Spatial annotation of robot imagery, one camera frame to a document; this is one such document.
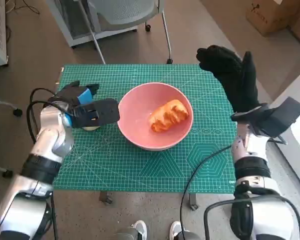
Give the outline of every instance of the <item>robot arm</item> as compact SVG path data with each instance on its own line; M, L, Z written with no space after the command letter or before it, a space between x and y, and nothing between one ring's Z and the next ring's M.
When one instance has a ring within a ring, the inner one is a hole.
M72 128L119 120L115 100L92 100L97 88L97 85L81 87L74 82L49 99L63 111L44 106L36 142L0 204L0 240L40 239L51 224L51 209L46 200L52 195L52 183L64 157L73 147Z
M250 52L240 60L229 49L212 45L198 49L196 57L200 68L212 72L221 83L235 112L231 117L237 122L237 136L232 144L235 199L280 196L278 184L271 178L266 144L295 122L300 103L287 98L278 108L269 109L267 104L258 102L256 70ZM288 204L272 197L233 203L230 225L241 240L290 240L294 224Z
M299 115L300 103L287 98L275 109L263 105L232 116L238 122L238 135L232 144L235 199L281 195L277 182L271 178L266 143L285 132ZM289 240L294 226L288 204L277 198L234 203L230 225L242 240Z

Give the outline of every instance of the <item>bread roll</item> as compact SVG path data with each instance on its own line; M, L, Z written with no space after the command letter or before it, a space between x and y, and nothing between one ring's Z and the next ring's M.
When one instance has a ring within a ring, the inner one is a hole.
M184 121L189 116L185 106L179 100L172 100L156 109L150 116L151 129L155 132L168 130L171 126Z

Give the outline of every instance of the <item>sneaker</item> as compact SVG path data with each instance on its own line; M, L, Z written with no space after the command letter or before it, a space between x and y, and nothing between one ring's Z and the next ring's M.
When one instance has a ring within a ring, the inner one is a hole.
M174 237L176 237L177 234L179 234L182 231L181 223L179 221L175 221L172 223L170 228L170 240L173 240Z
M146 228L146 224L144 221L137 221L133 227L138 230L138 232L142 235L142 240L146 240L148 237L148 230Z

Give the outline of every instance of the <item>gray chair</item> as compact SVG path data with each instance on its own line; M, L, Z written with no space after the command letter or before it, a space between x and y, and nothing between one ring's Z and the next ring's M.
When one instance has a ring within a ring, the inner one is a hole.
M82 0L78 0L78 2L103 64L105 64L105 60L95 33L127 29L141 23L145 23L145 30L149 32L151 26L147 21L157 14L162 15L169 49L169 58L166 63L172 64L170 39L163 11L164 0L87 0L87 7L84 7Z
M9 106L13 109L13 115L15 115L16 117L20 117L22 116L22 110L18 109L15 105L9 103L9 102L5 102L5 101L0 101L0 105L6 105ZM12 171L7 170L5 168L1 168L0 167L0 172L2 172L2 176L5 178L9 178L12 177Z

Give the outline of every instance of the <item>white wall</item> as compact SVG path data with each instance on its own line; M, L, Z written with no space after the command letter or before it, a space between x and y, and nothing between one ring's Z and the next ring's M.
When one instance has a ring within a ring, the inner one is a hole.
M300 102L300 76L272 103L271 106L279 106L289 96ZM292 126L292 131L295 132L295 136L298 141L300 141L300 118L296 121L295 126ZM282 134L282 137L288 142L288 145L279 145L279 147L300 178L300 143L296 140L292 131L290 128Z

